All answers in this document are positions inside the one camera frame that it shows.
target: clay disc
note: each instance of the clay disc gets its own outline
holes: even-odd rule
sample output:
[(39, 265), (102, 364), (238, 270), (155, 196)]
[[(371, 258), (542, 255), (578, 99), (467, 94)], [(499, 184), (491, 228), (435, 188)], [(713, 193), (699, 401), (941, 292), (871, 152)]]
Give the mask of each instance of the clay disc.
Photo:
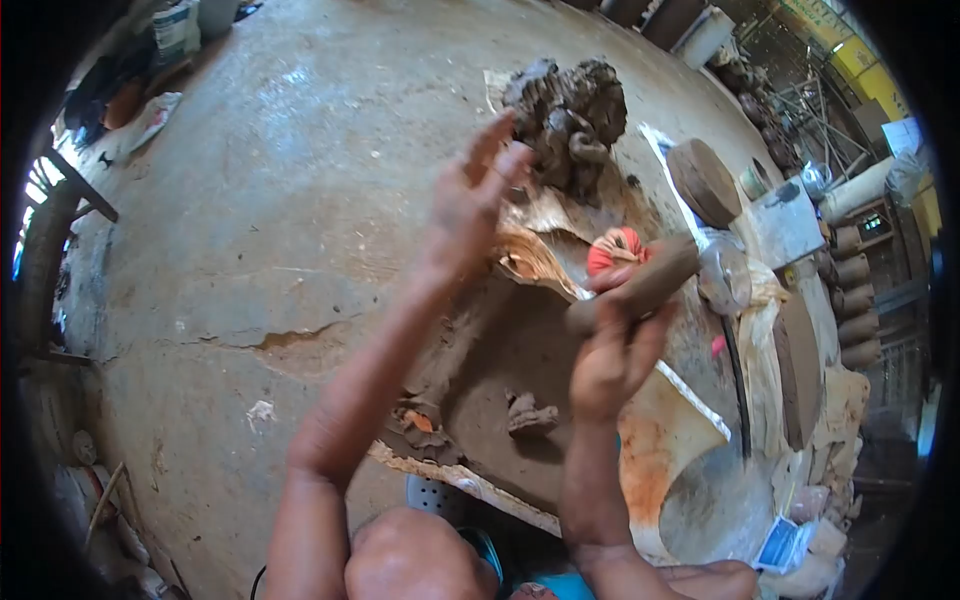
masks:
[(677, 192), (707, 225), (726, 228), (740, 215), (733, 177), (703, 140), (688, 139), (671, 148), (666, 166)]

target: bucket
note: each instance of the bucket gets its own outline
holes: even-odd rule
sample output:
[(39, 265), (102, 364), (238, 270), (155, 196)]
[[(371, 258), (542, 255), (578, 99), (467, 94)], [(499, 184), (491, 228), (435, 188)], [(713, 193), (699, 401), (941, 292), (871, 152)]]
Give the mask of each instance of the bucket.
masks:
[(756, 200), (766, 194), (773, 187), (767, 170), (756, 158), (751, 158), (752, 164), (740, 174), (740, 186), (750, 200)]
[(216, 39), (230, 31), (240, 0), (201, 0), (197, 25), (204, 40)]

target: black cable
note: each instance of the black cable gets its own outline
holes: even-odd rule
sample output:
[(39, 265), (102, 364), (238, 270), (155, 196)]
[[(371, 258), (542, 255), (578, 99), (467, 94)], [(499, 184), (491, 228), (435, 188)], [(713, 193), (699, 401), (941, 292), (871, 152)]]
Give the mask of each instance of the black cable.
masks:
[(264, 564), (263, 568), (260, 569), (260, 572), (256, 574), (256, 577), (253, 578), (253, 587), (250, 588), (250, 600), (253, 600), (256, 596), (256, 587), (260, 585), (260, 578), (263, 577), (264, 572), (266, 572), (267, 566)]

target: white container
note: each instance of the white container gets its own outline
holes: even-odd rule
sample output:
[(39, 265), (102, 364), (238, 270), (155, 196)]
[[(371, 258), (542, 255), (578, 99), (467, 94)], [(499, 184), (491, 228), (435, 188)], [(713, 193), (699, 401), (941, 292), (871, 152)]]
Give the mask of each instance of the white container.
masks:
[(240, 0), (202, 0), (200, 3), (200, 35), (204, 40), (224, 36), (233, 25)]
[(733, 32), (733, 21), (720, 9), (710, 6), (693, 23), (673, 54), (693, 70), (700, 70)]

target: dried clay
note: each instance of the dried clay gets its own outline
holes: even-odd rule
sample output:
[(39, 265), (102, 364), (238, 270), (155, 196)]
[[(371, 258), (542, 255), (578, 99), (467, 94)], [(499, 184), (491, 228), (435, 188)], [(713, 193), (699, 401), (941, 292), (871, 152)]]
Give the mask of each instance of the dried clay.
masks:
[(514, 74), (503, 106), (516, 111), (514, 139), (537, 151), (540, 184), (596, 204), (610, 147), (627, 126), (623, 86), (613, 67), (588, 59), (561, 71), (554, 60), (537, 59)]
[(545, 436), (560, 424), (560, 411), (556, 406), (547, 406), (537, 410), (537, 401), (534, 395), (517, 395), (506, 390), (507, 404), (507, 432), (511, 436)]

